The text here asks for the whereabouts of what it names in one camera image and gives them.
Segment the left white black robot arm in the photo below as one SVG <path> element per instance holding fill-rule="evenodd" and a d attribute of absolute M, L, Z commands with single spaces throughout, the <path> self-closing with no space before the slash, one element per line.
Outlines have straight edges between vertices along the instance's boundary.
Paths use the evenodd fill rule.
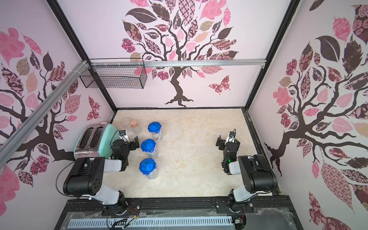
<path fill-rule="evenodd" d="M 113 142 L 111 147 L 112 159 L 105 157 L 78 158 L 71 163 L 73 167 L 64 181 L 62 191 L 58 189 L 58 182 L 55 182 L 57 191 L 63 196 L 95 200 L 124 213 L 127 210 L 127 202 L 123 192 L 104 184 L 103 176 L 110 172 L 125 171 L 128 167 L 130 152 L 139 147 L 137 136 L 130 142 L 126 139 L 118 139 Z"/>

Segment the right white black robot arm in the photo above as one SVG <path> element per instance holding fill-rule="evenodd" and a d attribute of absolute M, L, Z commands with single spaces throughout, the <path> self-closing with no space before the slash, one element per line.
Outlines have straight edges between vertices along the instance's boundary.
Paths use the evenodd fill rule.
<path fill-rule="evenodd" d="M 219 136 L 216 146 L 223 151 L 221 162 L 223 171 L 227 175 L 242 177 L 241 185 L 232 189 L 228 195 L 230 208 L 234 205 L 248 203 L 260 194 L 278 191 L 277 178 L 264 155 L 237 155 L 240 142 L 235 138 L 234 132 L 230 132 L 225 140 Z"/>

